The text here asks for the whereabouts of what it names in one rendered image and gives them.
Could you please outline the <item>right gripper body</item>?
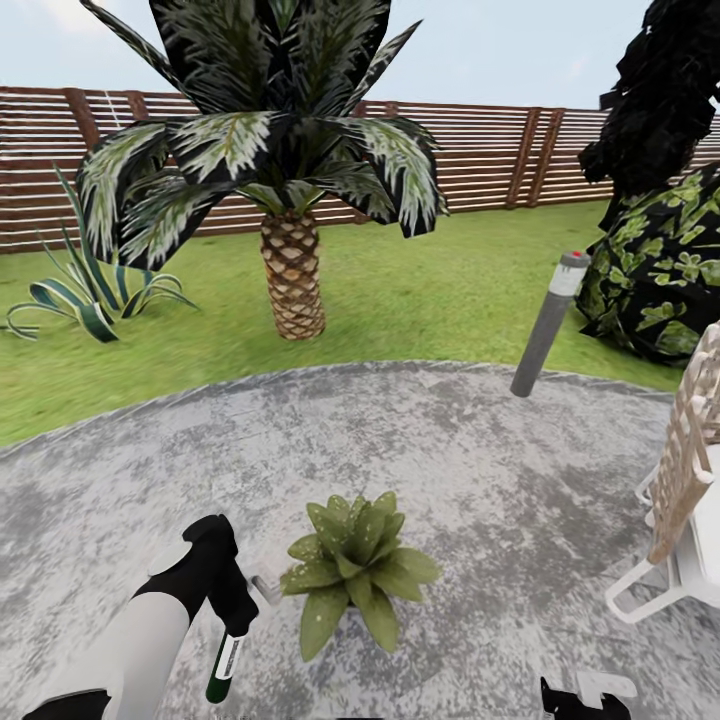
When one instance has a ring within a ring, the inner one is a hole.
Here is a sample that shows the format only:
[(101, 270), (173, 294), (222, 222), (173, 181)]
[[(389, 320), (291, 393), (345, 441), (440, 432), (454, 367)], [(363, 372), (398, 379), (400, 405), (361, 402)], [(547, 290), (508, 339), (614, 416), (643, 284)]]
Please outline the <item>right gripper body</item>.
[[(585, 707), (575, 693), (552, 691), (555, 720), (629, 720), (626, 707), (619, 701), (601, 699), (601, 709)], [(402, 720), (398, 717), (321, 717), (319, 720)]]

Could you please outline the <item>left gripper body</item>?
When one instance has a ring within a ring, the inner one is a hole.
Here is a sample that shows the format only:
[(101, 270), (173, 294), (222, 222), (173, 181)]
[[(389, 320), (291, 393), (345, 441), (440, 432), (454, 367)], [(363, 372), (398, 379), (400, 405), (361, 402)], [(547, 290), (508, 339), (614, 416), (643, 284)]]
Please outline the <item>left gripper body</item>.
[(207, 599), (217, 617), (221, 617), (231, 637), (242, 634), (257, 615), (257, 604), (249, 597), (241, 569), (228, 586), (212, 590)]

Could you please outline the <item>insectifuge atomizer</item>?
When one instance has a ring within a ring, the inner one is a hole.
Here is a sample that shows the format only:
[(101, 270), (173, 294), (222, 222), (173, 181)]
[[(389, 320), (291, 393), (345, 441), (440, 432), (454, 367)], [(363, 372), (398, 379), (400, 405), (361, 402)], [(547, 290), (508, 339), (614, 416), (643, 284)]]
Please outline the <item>insectifuge atomizer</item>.
[(244, 640), (245, 634), (231, 637), (229, 630), (225, 629), (205, 693), (209, 703), (221, 703), (227, 697)]

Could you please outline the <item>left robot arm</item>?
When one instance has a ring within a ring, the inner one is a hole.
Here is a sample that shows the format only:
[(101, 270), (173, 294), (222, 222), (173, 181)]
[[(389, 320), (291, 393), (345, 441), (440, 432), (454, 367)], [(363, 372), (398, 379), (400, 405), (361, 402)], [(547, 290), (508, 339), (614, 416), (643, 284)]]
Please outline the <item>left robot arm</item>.
[(239, 569), (233, 527), (209, 515), (153, 561), (145, 583), (21, 720), (154, 720), (181, 645), (205, 599), (231, 637), (257, 615), (253, 587), (278, 606), (283, 586), (257, 561)]

